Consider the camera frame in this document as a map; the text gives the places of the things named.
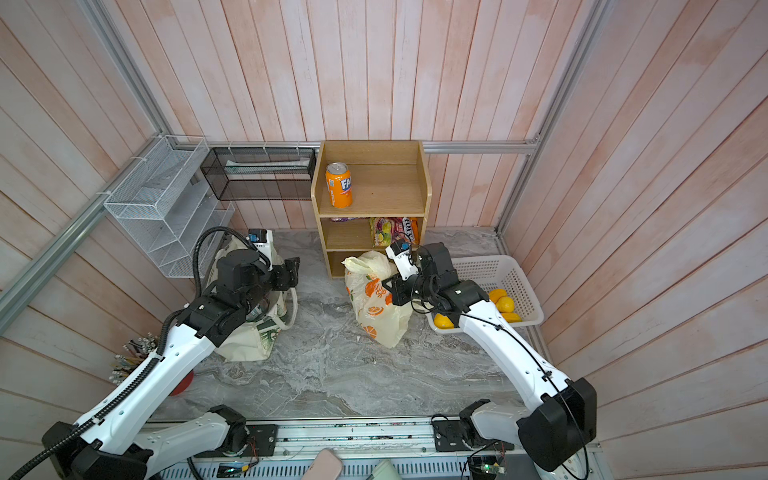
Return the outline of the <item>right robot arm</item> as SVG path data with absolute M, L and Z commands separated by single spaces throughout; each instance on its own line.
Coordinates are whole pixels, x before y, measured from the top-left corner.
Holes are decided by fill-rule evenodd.
M 394 241 L 386 250 L 397 272 L 383 280 L 397 306 L 443 315 L 473 339 L 511 381 L 525 412 L 481 399 L 459 415 L 460 437 L 477 451 L 519 444 L 545 472 L 572 479 L 590 473 L 587 446 L 596 437 L 597 393 L 570 379 L 519 335 L 476 282 L 463 280 L 441 243 Z

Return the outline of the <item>orange print plastic bag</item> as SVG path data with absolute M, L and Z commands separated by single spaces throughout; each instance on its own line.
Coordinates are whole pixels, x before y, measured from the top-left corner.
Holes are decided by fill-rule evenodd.
M 376 342 L 395 348 L 408 330 L 413 315 L 410 305 L 397 306 L 392 293 L 382 284 L 397 274 L 386 255 L 369 251 L 343 261 L 345 286 L 356 320 Z

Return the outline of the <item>yellow lemon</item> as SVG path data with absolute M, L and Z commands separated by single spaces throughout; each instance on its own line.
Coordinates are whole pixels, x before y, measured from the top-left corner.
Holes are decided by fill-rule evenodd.
M 509 296 L 500 297 L 495 305 L 500 313 L 513 313 L 515 311 L 515 302 Z

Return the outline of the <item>black mesh basket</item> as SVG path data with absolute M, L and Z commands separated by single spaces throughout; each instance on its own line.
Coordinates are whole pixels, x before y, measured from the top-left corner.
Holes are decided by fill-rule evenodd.
M 311 198 L 316 153 L 300 147 L 215 147 L 201 172 L 223 201 L 304 201 Z

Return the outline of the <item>orange snack packet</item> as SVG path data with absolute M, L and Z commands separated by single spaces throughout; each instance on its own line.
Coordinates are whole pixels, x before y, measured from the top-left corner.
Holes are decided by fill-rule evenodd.
M 399 237 L 410 243 L 419 243 L 419 227 L 415 218 L 402 217 L 399 220 Z

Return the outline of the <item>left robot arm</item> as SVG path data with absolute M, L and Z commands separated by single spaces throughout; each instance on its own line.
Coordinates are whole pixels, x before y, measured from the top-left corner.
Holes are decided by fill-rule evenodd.
M 299 269 L 299 258 L 275 254 L 270 230 L 247 235 L 225 226 L 205 230 L 192 252 L 194 299 L 166 317 L 155 349 L 126 380 L 75 423 L 55 423 L 42 438 L 43 451 L 13 478 L 22 479 L 50 461 L 62 479 L 152 479 L 203 452 L 255 452 L 245 417 L 226 405 L 156 434 L 140 431 L 270 293 L 294 291 Z

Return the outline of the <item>orange Fanta can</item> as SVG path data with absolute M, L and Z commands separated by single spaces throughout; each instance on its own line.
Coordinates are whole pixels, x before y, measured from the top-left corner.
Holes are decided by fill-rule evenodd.
M 328 164 L 325 177 L 331 205 L 339 209 L 351 206 L 351 171 L 348 165 L 342 162 Z

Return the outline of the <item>white plastic fruit basket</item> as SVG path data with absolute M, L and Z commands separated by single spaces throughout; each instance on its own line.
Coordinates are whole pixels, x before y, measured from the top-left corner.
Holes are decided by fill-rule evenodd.
M 451 261 L 461 281 L 474 281 L 486 292 L 505 290 L 521 317 L 512 327 L 539 325 L 544 321 L 540 303 L 518 263 L 510 256 L 491 255 L 457 258 Z

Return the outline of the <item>colourful candy packet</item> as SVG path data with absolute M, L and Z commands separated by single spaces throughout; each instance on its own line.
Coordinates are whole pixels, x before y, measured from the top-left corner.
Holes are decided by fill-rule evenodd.
M 375 217 L 369 220 L 374 247 L 386 248 L 401 233 L 400 221 L 390 217 Z

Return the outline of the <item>wooden two-tier shelf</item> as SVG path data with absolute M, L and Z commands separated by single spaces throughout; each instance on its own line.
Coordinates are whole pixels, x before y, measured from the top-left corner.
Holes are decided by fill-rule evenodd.
M 332 205 L 327 166 L 341 162 L 351 172 L 352 204 Z M 343 260 L 374 250 L 371 218 L 412 218 L 419 236 L 427 230 L 432 188 L 419 141 L 332 140 L 321 143 L 311 199 L 330 277 L 344 276 Z

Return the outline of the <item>pink phone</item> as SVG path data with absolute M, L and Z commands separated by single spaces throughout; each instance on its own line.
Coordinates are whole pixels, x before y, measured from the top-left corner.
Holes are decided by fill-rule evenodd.
M 330 449 L 321 450 L 309 468 L 302 475 L 302 480 L 337 480 L 343 471 L 343 462 Z

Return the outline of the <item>cream canvas tote bag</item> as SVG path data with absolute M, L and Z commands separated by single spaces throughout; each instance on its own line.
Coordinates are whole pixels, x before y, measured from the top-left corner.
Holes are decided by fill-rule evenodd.
M 246 243 L 233 238 L 215 257 L 206 281 L 207 286 L 213 286 L 217 279 L 216 262 L 233 250 L 256 250 L 246 238 Z M 279 256 L 276 248 L 275 264 L 284 259 Z M 298 312 L 296 287 L 285 292 L 273 291 L 267 295 L 250 312 L 245 308 L 244 321 L 234 328 L 215 352 L 228 362 L 263 361 L 270 357 L 275 339 L 284 330 L 289 330 L 295 323 Z

